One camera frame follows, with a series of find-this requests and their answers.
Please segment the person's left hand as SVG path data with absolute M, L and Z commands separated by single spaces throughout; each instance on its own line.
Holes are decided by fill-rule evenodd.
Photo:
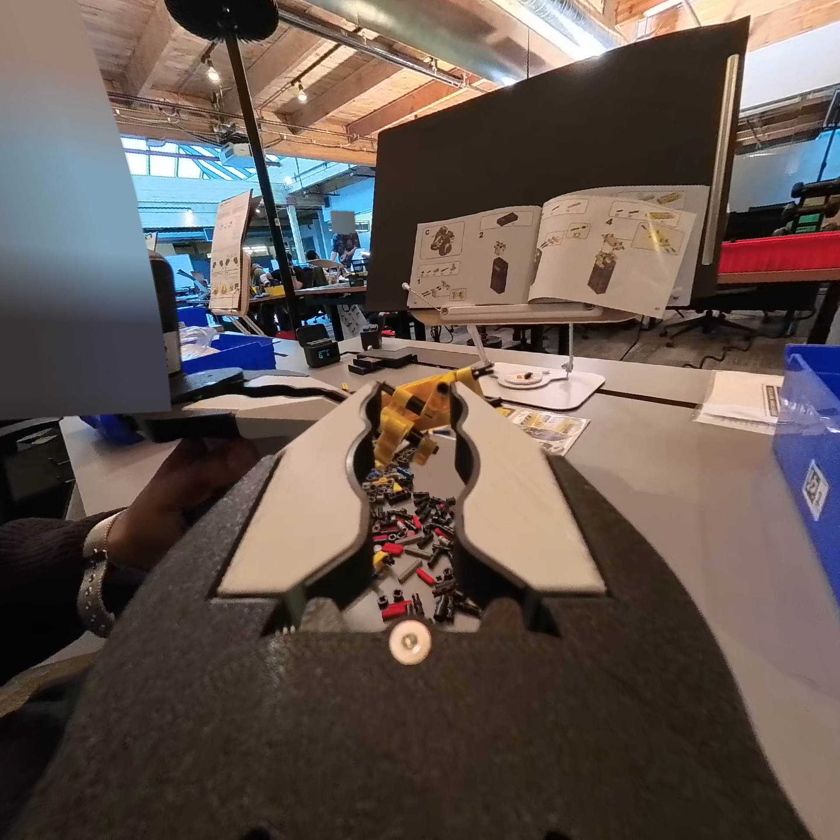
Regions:
M 243 438 L 214 448 L 201 439 L 181 441 L 111 525 L 105 542 L 111 566 L 127 574 L 150 571 L 186 532 L 186 513 L 237 483 L 258 458 Z

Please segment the white book stand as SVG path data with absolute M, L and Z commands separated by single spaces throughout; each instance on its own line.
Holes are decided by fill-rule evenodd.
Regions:
M 601 316 L 602 309 L 575 302 L 521 303 L 490 306 L 459 305 L 456 301 L 434 303 L 432 294 L 419 295 L 408 283 L 403 283 L 408 299 L 420 310 L 431 309 L 440 324 L 466 326 L 479 356 L 479 378 L 485 396 L 500 398 L 505 403 L 567 412 L 580 407 L 605 382 L 598 374 L 574 372 L 574 331 L 577 322 L 588 322 Z M 478 327 L 509 323 L 533 327 L 559 324 L 568 328 L 567 360 L 559 369 L 544 365 L 491 362 L 481 342 Z

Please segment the black office chair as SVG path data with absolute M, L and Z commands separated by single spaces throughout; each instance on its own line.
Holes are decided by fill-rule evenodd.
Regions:
M 675 327 L 663 324 L 659 337 L 666 339 L 666 346 L 672 348 L 675 346 L 677 338 L 694 331 L 705 335 L 720 332 L 738 333 L 748 339 L 754 339 L 758 335 L 758 330 L 748 324 L 731 319 L 731 314 L 729 311 L 708 309 L 694 318 L 680 322 Z

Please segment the pile of small toy parts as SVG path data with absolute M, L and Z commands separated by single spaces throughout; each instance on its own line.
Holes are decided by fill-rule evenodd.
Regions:
M 377 466 L 363 483 L 371 503 L 372 573 L 367 597 L 381 624 L 414 618 L 453 632 L 478 629 L 482 609 L 462 591 L 453 558 L 455 498 L 428 490 L 414 451 Z

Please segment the yellow black sticker sheet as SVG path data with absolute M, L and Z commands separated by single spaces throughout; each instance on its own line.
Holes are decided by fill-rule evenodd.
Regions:
M 497 412 L 551 456 L 566 456 L 590 420 L 532 407 L 501 405 Z

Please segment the yellow toy brick assembly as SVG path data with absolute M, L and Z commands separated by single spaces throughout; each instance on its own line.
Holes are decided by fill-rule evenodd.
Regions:
M 381 412 L 374 444 L 374 462 L 387 467 L 404 445 L 413 448 L 413 461 L 424 465 L 438 446 L 432 430 L 452 424 L 451 394 L 456 384 L 483 397 L 479 380 L 494 371 L 494 364 L 472 365 L 429 376 L 397 387 L 381 383 Z

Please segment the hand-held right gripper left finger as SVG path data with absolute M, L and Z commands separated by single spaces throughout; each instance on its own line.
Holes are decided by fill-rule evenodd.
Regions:
M 217 594 L 355 600 L 371 586 L 371 504 L 380 386 L 364 385 L 280 454 Z

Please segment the open instruction booklet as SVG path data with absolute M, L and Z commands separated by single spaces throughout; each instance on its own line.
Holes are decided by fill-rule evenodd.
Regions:
M 418 224 L 403 288 L 426 323 L 659 317 L 690 288 L 709 187 L 596 187 Z

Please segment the black flat bracket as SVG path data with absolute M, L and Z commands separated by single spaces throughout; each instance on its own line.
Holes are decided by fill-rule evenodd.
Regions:
M 368 350 L 355 353 L 348 362 L 348 370 L 355 375 L 373 375 L 383 371 L 401 370 L 419 364 L 417 355 L 401 350 Z

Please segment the clear plastic bag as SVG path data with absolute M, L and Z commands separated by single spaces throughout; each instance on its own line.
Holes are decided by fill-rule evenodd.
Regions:
M 182 364 L 204 356 L 215 354 L 218 349 L 214 347 L 214 341 L 218 333 L 215 328 L 209 326 L 189 326 L 179 330 Z

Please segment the blue plastic bin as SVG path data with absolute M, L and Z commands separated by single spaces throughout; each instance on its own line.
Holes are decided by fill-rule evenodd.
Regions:
M 839 600 L 839 347 L 784 352 L 773 452 L 823 572 Z
M 209 343 L 185 343 L 182 351 L 185 375 L 230 368 L 273 371 L 277 367 L 273 339 L 239 332 L 217 333 Z

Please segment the red plastic bin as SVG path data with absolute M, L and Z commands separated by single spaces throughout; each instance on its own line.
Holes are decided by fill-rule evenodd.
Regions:
M 792 234 L 726 241 L 718 265 L 720 283 L 743 276 L 812 275 L 839 268 L 839 232 Z

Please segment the black lamp stand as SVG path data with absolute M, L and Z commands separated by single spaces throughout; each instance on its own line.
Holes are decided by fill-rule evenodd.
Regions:
M 282 286 L 286 293 L 291 327 L 298 329 L 301 326 L 301 317 L 293 285 L 295 276 L 282 237 L 277 205 L 239 44 L 241 41 L 263 41 L 275 33 L 280 21 L 278 5 L 273 1 L 166 1 L 164 5 L 173 20 L 194 36 L 214 43 L 224 42 L 226 45 L 248 143 L 255 160 Z

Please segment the cardboard sign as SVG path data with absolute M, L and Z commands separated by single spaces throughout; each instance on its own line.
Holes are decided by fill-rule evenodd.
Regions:
M 251 267 L 243 246 L 252 196 L 248 189 L 217 207 L 209 259 L 209 308 L 214 314 L 241 317 L 248 311 Z

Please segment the small black display device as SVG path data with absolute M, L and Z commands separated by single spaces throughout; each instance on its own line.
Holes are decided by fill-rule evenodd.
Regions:
M 296 336 L 308 367 L 319 369 L 340 362 L 339 344 L 329 336 L 324 325 L 320 323 L 302 325 L 296 330 Z

